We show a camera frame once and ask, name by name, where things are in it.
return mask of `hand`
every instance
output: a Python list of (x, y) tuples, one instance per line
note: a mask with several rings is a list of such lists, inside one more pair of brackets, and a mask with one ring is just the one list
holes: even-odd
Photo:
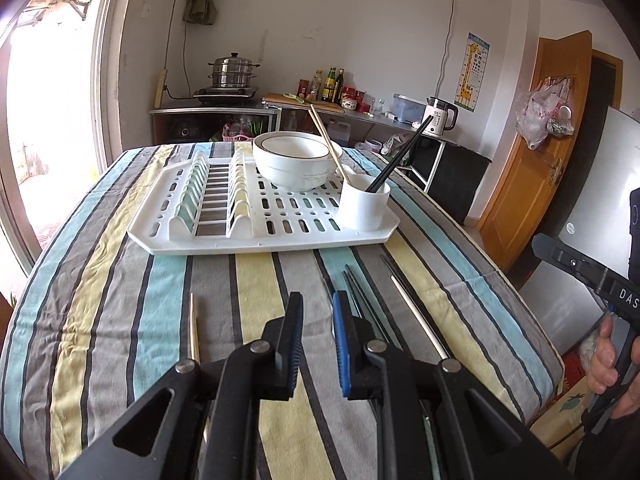
[[(595, 393), (602, 395), (609, 386), (616, 384), (618, 372), (613, 367), (616, 360), (616, 349), (609, 337), (613, 327), (613, 318), (607, 316), (600, 327), (600, 338), (596, 351), (591, 358), (591, 370), (587, 373), (587, 386)], [(631, 349), (631, 359), (640, 364), (640, 337), (634, 341)], [(636, 376), (626, 393), (620, 397), (616, 407), (611, 412), (611, 418), (629, 415), (640, 408), (640, 374)]]

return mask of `white bowl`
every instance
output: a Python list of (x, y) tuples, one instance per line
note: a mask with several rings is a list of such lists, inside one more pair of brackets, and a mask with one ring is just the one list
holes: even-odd
[[(338, 156), (342, 148), (332, 142)], [(270, 132), (254, 139), (260, 174), (278, 187), (309, 191), (322, 186), (336, 170), (322, 137), (302, 132)]]

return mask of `black sleeve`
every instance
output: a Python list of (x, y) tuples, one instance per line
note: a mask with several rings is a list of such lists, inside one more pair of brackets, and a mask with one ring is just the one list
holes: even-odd
[(610, 420), (598, 435), (584, 437), (575, 476), (579, 480), (640, 478), (640, 410)]

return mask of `cutting board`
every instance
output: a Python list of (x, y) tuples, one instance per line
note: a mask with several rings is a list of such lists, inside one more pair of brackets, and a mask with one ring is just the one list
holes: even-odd
[[(262, 100), (267, 103), (273, 103), (273, 104), (279, 104), (279, 105), (295, 105), (295, 106), (299, 106), (300, 108), (306, 108), (306, 109), (310, 108), (309, 103), (301, 104), (295, 99), (289, 99), (288, 97), (284, 97), (284, 95), (282, 94), (267, 94), (262, 98)], [(344, 113), (344, 108), (334, 103), (314, 101), (313, 104), (314, 104), (314, 108), (319, 112), (322, 112), (322, 111), (332, 112), (334, 114)]]

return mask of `eye chart poster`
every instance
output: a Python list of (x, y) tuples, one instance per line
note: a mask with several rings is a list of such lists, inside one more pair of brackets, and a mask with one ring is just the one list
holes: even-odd
[(484, 77), (486, 58), (489, 56), (489, 44), (469, 33), (466, 42), (465, 60), (462, 64), (456, 104), (473, 112), (480, 93), (480, 85)]

